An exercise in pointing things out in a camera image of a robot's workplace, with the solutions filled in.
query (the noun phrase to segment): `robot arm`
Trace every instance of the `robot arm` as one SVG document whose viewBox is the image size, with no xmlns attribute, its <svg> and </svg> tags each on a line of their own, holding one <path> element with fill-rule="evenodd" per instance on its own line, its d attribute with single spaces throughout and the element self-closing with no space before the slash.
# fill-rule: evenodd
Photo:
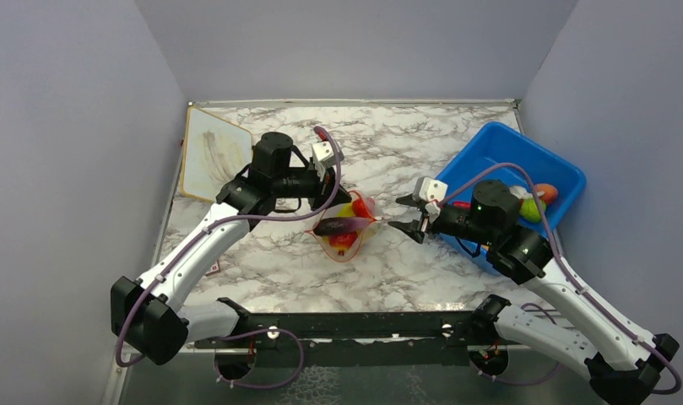
<svg viewBox="0 0 683 405">
<path fill-rule="evenodd" d="M 479 330 L 527 344 L 561 361 L 589 378 L 593 389 L 609 403 L 643 401 L 659 382 L 659 373 L 665 367 L 656 354 L 671 360 L 679 344 L 670 335 L 655 336 L 627 319 L 592 290 L 564 257 L 554 257 L 546 238 L 519 225 L 520 200 L 502 182 L 477 183 L 469 207 L 439 207 L 437 201 L 445 197 L 446 190 L 447 185 L 440 181 L 420 179 L 411 195 L 397 200 L 418 208 L 420 219 L 390 224 L 419 243 L 425 234 L 446 234 L 488 246 L 486 260 L 495 270 L 553 305 L 580 333 L 568 332 L 533 316 L 527 318 L 523 311 L 495 296 L 476 310 Z M 572 280 L 558 260 L 562 260 Z"/>
<path fill-rule="evenodd" d="M 278 198 L 306 198 L 315 211 L 351 201 L 341 187 L 331 199 L 336 182 L 333 165 L 343 158 L 334 149 L 322 138 L 307 160 L 283 133 L 262 135 L 254 145 L 251 164 L 223 186 L 195 230 L 137 280 L 121 277 L 115 282 L 112 331 L 124 335 L 127 343 L 158 365 L 174 357 L 186 342 L 227 336 L 239 318 L 233 309 L 220 302 L 182 308 L 185 299 L 212 264 L 266 215 L 288 212 L 276 209 Z M 292 153 L 304 167 L 290 167 Z"/>
</svg>

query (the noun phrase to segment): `white cutting board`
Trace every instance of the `white cutting board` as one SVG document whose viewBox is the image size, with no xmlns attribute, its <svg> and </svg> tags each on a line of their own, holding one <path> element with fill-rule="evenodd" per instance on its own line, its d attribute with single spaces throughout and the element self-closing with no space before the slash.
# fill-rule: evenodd
<svg viewBox="0 0 683 405">
<path fill-rule="evenodd" d="M 252 133 L 197 107 L 187 111 L 180 191 L 214 201 L 224 184 L 252 161 Z"/>
</svg>

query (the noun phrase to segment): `wire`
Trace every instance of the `wire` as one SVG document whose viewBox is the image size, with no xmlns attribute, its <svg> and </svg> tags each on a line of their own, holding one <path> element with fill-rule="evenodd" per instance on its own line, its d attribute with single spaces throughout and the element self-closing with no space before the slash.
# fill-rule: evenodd
<svg viewBox="0 0 683 405">
<path fill-rule="evenodd" d="M 475 247 L 475 251 L 470 251 L 470 249 L 466 245 L 464 245 L 463 241 L 460 238 L 458 238 L 457 236 L 455 237 L 455 241 L 460 245 L 460 247 L 463 248 L 463 250 L 466 253 L 468 253 L 470 255 L 470 257 L 475 259 L 476 257 L 480 256 L 480 243 L 477 244 L 477 246 Z"/>
<path fill-rule="evenodd" d="M 538 311 L 545 314 L 545 316 L 547 316 L 547 319 L 549 319 L 552 323 L 557 325 L 557 322 L 555 322 L 555 319 L 552 317 L 552 315 L 550 315 L 550 313 L 547 310 L 540 307 L 540 305 L 534 304 L 532 302 L 528 302 L 527 304 L 524 304 L 523 306 L 521 306 L 520 309 L 525 311 L 525 309 L 528 308 L 529 306 L 532 306 L 532 307 L 536 308 Z M 539 384 L 547 382 L 549 379 L 551 379 L 552 377 L 557 375 L 558 371 L 560 371 L 560 369 L 561 369 L 560 362 L 557 362 L 557 363 L 555 363 L 555 367 L 553 367 L 552 370 L 550 370 L 550 372 L 548 372 L 546 375 L 543 375 L 542 377 L 540 377 L 537 380 L 533 380 L 533 381 L 510 381 L 510 380 L 503 380 L 502 378 L 499 378 L 496 375 L 488 375 L 488 374 L 484 373 L 481 369 L 479 369 L 478 366 L 475 365 L 475 363 L 473 363 L 472 361 L 470 363 L 473 365 L 473 367 L 475 367 L 476 370 L 478 370 L 479 374 L 484 376 L 486 379 L 491 380 L 493 382 L 499 382 L 501 384 L 505 384 L 506 386 L 537 386 Z"/>
<path fill-rule="evenodd" d="M 540 203 L 540 198 L 538 196 L 538 192 L 535 191 L 535 184 L 533 183 L 533 180 L 530 179 L 530 176 L 528 175 L 528 172 L 526 172 L 522 167 L 515 165 L 514 163 L 496 163 L 492 165 L 491 167 L 481 171 L 476 177 L 473 177 L 470 179 L 468 182 L 463 184 L 459 189 L 457 189 L 455 192 L 451 193 L 451 195 L 443 198 L 438 205 L 443 206 L 446 203 L 448 203 L 450 200 L 454 199 L 458 194 L 461 192 L 464 192 L 468 187 L 472 186 L 475 184 L 477 181 L 482 179 L 484 176 L 487 176 L 489 173 L 498 170 L 503 167 L 509 167 L 511 169 L 517 170 L 523 177 L 525 178 L 525 181 L 528 183 L 528 186 L 530 187 L 530 191 L 533 193 L 533 199 L 535 200 L 535 204 L 537 204 L 538 207 L 542 207 L 542 204 Z M 671 373 L 671 375 L 675 379 L 675 385 L 669 389 L 664 389 L 664 390 L 652 390 L 652 394 L 659 394 L 659 395 L 669 395 L 669 394 L 674 394 L 677 393 L 681 389 L 681 376 L 679 375 L 679 371 L 667 360 L 666 357 L 664 357 L 663 354 L 661 354 L 656 348 L 652 347 L 647 342 L 644 342 L 642 339 L 639 339 L 639 336 L 632 332 L 627 326 L 625 326 L 624 323 L 620 322 L 612 313 L 605 308 L 599 301 L 597 301 L 596 298 L 594 298 L 572 275 L 572 272 L 565 266 L 565 263 L 562 261 L 562 255 L 560 253 L 560 250 L 557 246 L 557 241 L 555 240 L 555 235 L 552 233 L 552 229 L 550 229 L 550 224 L 547 222 L 547 216 L 545 215 L 545 211 L 540 209 L 540 219 L 542 221 L 543 229 L 545 230 L 545 233 L 547 234 L 547 240 L 550 242 L 550 249 L 552 250 L 552 256 L 555 258 L 557 265 L 560 267 L 560 270 L 562 270 L 562 273 L 565 275 L 567 280 L 572 284 L 572 286 L 575 287 L 577 291 L 583 291 L 582 296 L 585 297 L 587 301 L 589 301 L 592 306 L 599 311 L 608 321 L 610 321 L 615 327 L 617 327 L 619 330 L 622 331 L 625 335 L 627 335 L 633 343 L 637 343 L 643 348 L 645 348 L 651 355 L 656 357 L 660 363 L 664 367 L 667 368 L 667 370 Z"/>
<path fill-rule="evenodd" d="M 497 345 L 500 344 L 500 339 L 497 339 L 495 342 L 493 342 L 492 345 L 488 346 L 485 350 L 490 350 L 492 348 L 497 348 Z"/>
<path fill-rule="evenodd" d="M 219 365 L 217 364 L 217 360 L 214 360 L 214 372 L 217 373 L 217 382 L 223 381 L 228 384 L 230 384 L 230 387 L 234 386 L 241 386 L 243 388 L 252 388 L 255 390 L 273 390 L 274 388 L 279 388 L 281 386 L 285 386 L 292 382 L 293 380 L 296 380 L 297 377 L 301 374 L 301 370 L 304 369 L 304 346 L 301 344 L 301 340 L 299 340 L 298 337 L 292 332 L 287 331 L 286 329 L 259 329 L 256 331 L 251 331 L 247 333 L 242 333 L 240 335 L 235 335 L 235 336 L 227 336 L 227 337 L 220 337 L 220 340 L 224 341 L 230 341 L 230 340 L 239 340 L 243 338 L 249 338 L 250 336 L 258 335 L 260 333 L 267 333 L 267 332 L 280 332 L 283 333 L 284 335 L 289 336 L 290 338 L 294 339 L 294 342 L 296 343 L 296 346 L 299 348 L 299 365 L 296 366 L 296 370 L 294 370 L 294 373 L 287 378 L 284 381 L 277 382 L 274 384 L 270 384 L 268 386 L 260 386 L 258 384 L 249 384 L 247 382 L 236 382 L 236 380 L 227 380 L 224 378 L 222 373 L 220 373 L 220 368 Z"/>
<path fill-rule="evenodd" d="M 324 209 L 328 208 L 329 205 L 331 205 L 331 202 L 333 201 L 334 198 L 336 198 L 336 194 L 339 192 L 339 188 L 341 187 L 341 160 L 339 159 L 339 156 L 341 153 L 339 152 L 339 146 L 336 144 L 336 141 L 332 138 L 332 136 L 322 127 L 314 127 L 314 132 L 324 141 L 328 141 L 331 144 L 331 149 L 333 150 L 333 156 L 336 160 L 335 168 L 336 168 L 336 173 L 335 173 L 335 179 L 333 182 L 333 189 L 331 190 L 331 194 L 328 196 L 328 199 L 319 207 L 318 209 L 315 209 L 314 211 L 311 211 L 310 213 L 306 213 L 304 215 L 300 215 L 298 217 L 267 217 L 264 215 L 251 215 L 251 214 L 243 214 L 243 215 L 235 215 L 232 217 L 226 217 L 222 219 L 217 219 L 214 221 L 212 224 L 207 226 L 207 229 L 210 231 L 214 231 L 217 228 L 219 228 L 223 224 L 227 224 L 231 221 L 242 221 L 242 220 L 256 220 L 256 221 L 273 221 L 273 222 L 293 222 L 293 221 L 301 221 L 303 219 L 309 219 L 313 217 L 314 215 L 320 214 Z M 162 279 L 169 274 L 174 266 L 205 236 L 207 236 L 207 232 L 201 231 L 198 234 L 192 238 L 192 240 L 189 241 L 184 247 L 181 248 L 179 253 L 177 253 L 176 256 L 170 260 L 167 265 L 165 266 L 164 269 L 160 272 L 160 276 Z M 142 294 L 138 297 L 137 301 L 135 301 L 133 307 L 130 309 L 130 311 L 127 313 L 127 318 L 125 318 L 125 322 L 122 324 L 122 328 L 120 328 L 120 334 L 117 336 L 117 343 L 115 344 L 115 362 L 117 363 L 118 366 L 120 367 L 129 367 L 131 365 L 135 365 L 140 362 L 140 360 L 144 359 L 144 355 L 140 354 L 137 357 L 131 358 L 129 361 L 125 361 L 122 358 L 122 347 L 125 344 L 125 337 L 127 336 L 127 331 L 130 329 L 130 325 L 133 323 L 133 319 L 135 315 L 138 313 L 140 307 L 144 303 L 145 299 L 147 299 L 148 295 L 152 292 L 152 290 L 157 287 L 157 285 L 160 284 L 160 281 L 157 278 L 154 278 L 152 282 L 147 286 L 146 289 L 143 290 Z"/>
<path fill-rule="evenodd" d="M 257 355 L 254 353 L 254 339 L 249 339 L 249 349 L 247 350 L 247 363 L 251 363 Z"/>
</svg>

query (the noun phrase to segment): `table surface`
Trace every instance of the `table surface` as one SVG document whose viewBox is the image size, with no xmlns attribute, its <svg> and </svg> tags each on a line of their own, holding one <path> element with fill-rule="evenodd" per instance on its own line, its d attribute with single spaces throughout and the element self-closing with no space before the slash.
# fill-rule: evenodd
<svg viewBox="0 0 683 405">
<path fill-rule="evenodd" d="M 518 128 L 510 105 L 208 108 L 252 132 L 291 136 L 304 155 L 326 127 L 344 151 L 342 184 L 374 197 L 384 218 L 417 215 L 394 202 L 415 179 L 436 176 L 487 122 Z M 174 196 L 160 250 L 169 253 L 202 219 L 209 202 Z M 297 214 L 307 213 L 304 204 Z M 474 309 L 488 294 L 516 304 L 543 301 L 509 279 L 485 273 L 442 240 L 416 244 L 389 226 L 347 263 L 328 258 L 304 230 L 314 219 L 262 222 L 204 276 L 185 305 L 229 297 L 250 311 L 447 311 Z"/>
</svg>

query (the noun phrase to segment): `clear plastic bag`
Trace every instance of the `clear plastic bag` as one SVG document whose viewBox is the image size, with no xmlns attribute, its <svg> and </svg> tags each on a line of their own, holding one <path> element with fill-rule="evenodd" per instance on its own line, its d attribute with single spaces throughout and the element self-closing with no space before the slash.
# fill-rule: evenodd
<svg viewBox="0 0 683 405">
<path fill-rule="evenodd" d="M 376 201 L 364 195 L 362 192 L 350 191 L 351 202 L 337 205 L 325 210 L 319 215 L 313 228 L 307 231 L 319 242 L 326 254 L 336 262 L 348 262 L 356 256 L 361 246 L 366 243 L 381 226 L 381 212 L 376 206 Z M 314 229 L 319 223 L 327 218 L 357 217 L 368 219 L 363 229 L 354 232 L 336 234 L 330 236 L 318 236 Z"/>
</svg>

